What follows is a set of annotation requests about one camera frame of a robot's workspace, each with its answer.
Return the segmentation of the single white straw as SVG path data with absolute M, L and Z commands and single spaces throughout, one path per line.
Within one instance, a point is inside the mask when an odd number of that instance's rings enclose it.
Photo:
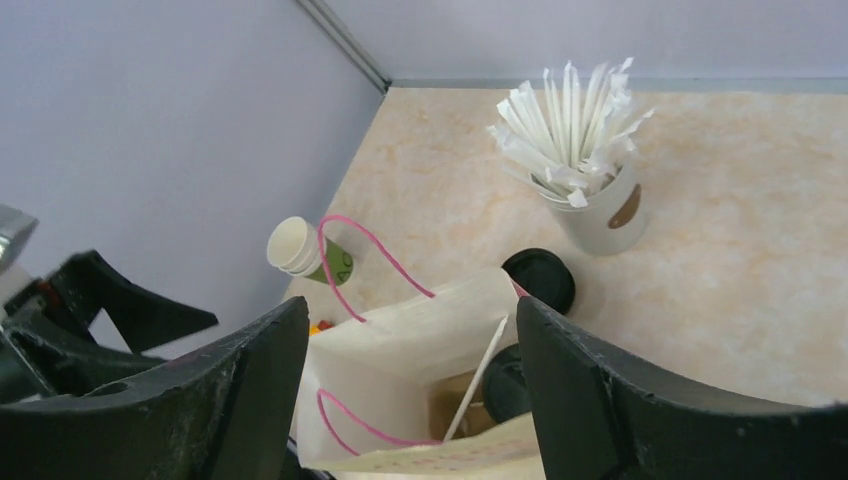
M 481 359 L 481 362 L 478 365 L 478 367 L 476 368 L 474 375 L 473 375 L 473 377 L 472 377 L 472 379 L 469 383 L 469 386 L 468 386 L 464 396 L 462 397 L 462 400 L 459 403 L 457 411 L 456 411 L 453 419 L 451 420 L 451 423 L 450 423 L 450 425 L 449 425 L 449 427 L 448 427 L 448 429 L 447 429 L 447 431 L 444 435 L 444 438 L 442 439 L 443 442 L 448 442 L 448 441 L 452 440 L 453 437 L 455 436 L 457 429 L 459 428 L 460 424 L 462 423 L 463 418 L 466 414 L 466 411 L 467 411 L 467 409 L 468 409 L 469 405 L 471 404 L 471 401 L 474 397 L 475 391 L 477 390 L 477 387 L 482 380 L 484 371 L 485 371 L 486 367 L 489 365 L 489 363 L 491 362 L 491 359 L 493 358 L 493 356 L 495 355 L 495 350 L 496 350 L 496 348 L 498 347 L 498 345 L 501 341 L 501 338 L 504 334 L 504 330 L 506 328 L 508 320 L 509 320 L 509 317 L 505 316 L 501 320 L 501 322 L 499 323 L 495 333 L 493 334 L 493 336 L 492 336 L 492 338 L 489 342 L 489 345 L 488 345 L 488 347 L 487 347 L 487 349 L 486 349 L 486 351 L 485 351 L 485 353 L 484 353 L 484 355 Z

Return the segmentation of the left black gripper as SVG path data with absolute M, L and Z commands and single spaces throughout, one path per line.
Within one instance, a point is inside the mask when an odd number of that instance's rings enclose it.
M 85 396 L 164 363 L 136 353 L 218 324 L 211 312 L 132 283 L 95 250 L 72 255 L 46 280 L 29 281 L 1 312 L 3 403 L 33 394 Z M 90 333 L 102 312 L 131 352 L 105 347 Z

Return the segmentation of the black cup lid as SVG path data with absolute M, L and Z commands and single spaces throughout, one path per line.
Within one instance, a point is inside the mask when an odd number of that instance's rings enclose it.
M 497 353 L 483 372 L 483 406 L 497 424 L 532 410 L 518 344 Z

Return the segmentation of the brown carrier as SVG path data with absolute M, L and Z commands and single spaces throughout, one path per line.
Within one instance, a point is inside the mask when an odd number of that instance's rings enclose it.
M 434 384 L 428 398 L 428 427 L 432 440 L 443 440 L 474 377 L 473 371 Z M 453 439 L 479 435 L 497 425 L 483 403 L 482 385 L 474 390 Z

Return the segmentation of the cream pink paper bag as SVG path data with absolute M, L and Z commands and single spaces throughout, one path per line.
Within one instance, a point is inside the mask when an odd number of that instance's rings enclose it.
M 504 270 L 421 286 L 407 300 L 362 313 L 333 284 L 298 278 L 288 295 L 307 300 L 313 321 L 337 319 L 308 343 L 294 421 L 303 466 L 338 478 L 543 477 L 530 414 L 448 442 L 429 434 L 432 386 L 475 372 L 505 316 L 495 355 L 517 341 L 519 290 Z

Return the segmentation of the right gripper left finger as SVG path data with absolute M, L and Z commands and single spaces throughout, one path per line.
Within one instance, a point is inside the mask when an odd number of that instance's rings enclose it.
M 308 342 L 292 298 L 250 325 L 82 397 L 1 410 L 5 479 L 292 479 Z

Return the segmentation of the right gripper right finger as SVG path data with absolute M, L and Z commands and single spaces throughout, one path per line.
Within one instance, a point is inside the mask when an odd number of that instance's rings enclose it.
M 602 340 L 525 296 L 523 371 L 549 479 L 843 479 L 847 407 L 722 390 Z

